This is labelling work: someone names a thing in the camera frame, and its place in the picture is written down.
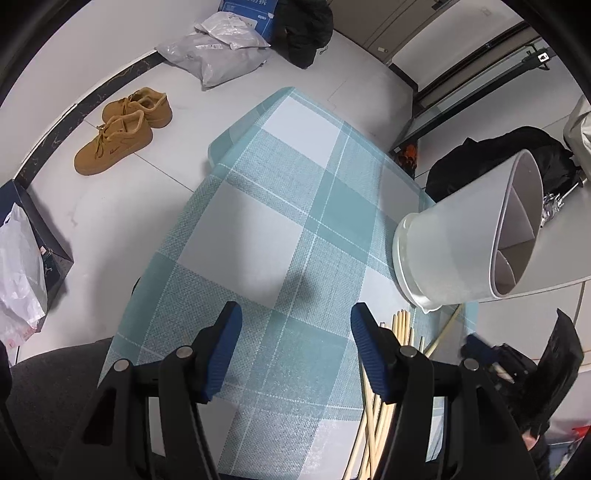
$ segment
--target black jacket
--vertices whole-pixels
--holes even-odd
[[[283,47],[290,62],[306,69],[316,50],[328,45],[333,32],[326,0],[279,0],[275,7],[274,47]]]
[[[479,142],[467,138],[432,166],[425,192],[439,202],[523,149],[531,152],[540,169],[544,195],[565,193],[574,185],[573,154],[543,130],[519,127]]]

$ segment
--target plaid ironing board cover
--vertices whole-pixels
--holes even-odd
[[[212,172],[141,277],[103,374],[119,358],[152,362],[189,344],[235,300],[242,333],[221,392],[200,406],[219,471],[341,478],[362,414],[350,309],[364,301],[388,326],[409,309],[394,281],[392,239],[406,214],[432,201],[295,88],[232,125],[209,158]],[[453,309],[412,309],[417,343],[424,335],[429,344]],[[466,308],[458,328],[474,320]]]

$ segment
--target plastic bag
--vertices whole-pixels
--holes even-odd
[[[232,50],[225,43],[201,32],[172,43],[161,43],[156,50],[168,61],[201,79],[204,87],[213,87],[250,73],[271,54],[268,48]]]
[[[231,12],[216,12],[207,20],[196,23],[195,28],[230,45],[232,50],[245,47],[270,47],[254,28]]]
[[[43,260],[25,211],[16,203],[0,226],[0,340],[22,345],[47,313]]]
[[[573,151],[587,178],[591,179],[591,105],[582,95],[563,130],[564,140]]]

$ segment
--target shoe lace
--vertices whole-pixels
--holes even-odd
[[[95,158],[102,157],[103,153],[105,152],[105,140],[107,138],[107,134],[105,133],[105,127],[105,124],[97,126],[99,134],[96,137]]]
[[[129,103],[131,102],[131,98],[134,96],[135,94],[131,94],[128,97],[125,97],[123,99],[123,107],[121,109],[121,115],[126,115],[127,114],[127,107],[129,106]]]

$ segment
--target tan sneaker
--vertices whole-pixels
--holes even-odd
[[[99,134],[82,147],[74,158],[74,168],[82,175],[105,171],[152,141],[152,129],[142,110],[114,116],[97,128]]]
[[[107,123],[112,116],[127,115],[137,110],[144,112],[152,128],[166,127],[173,119],[166,93],[144,87],[126,98],[107,103],[103,108],[103,122]]]

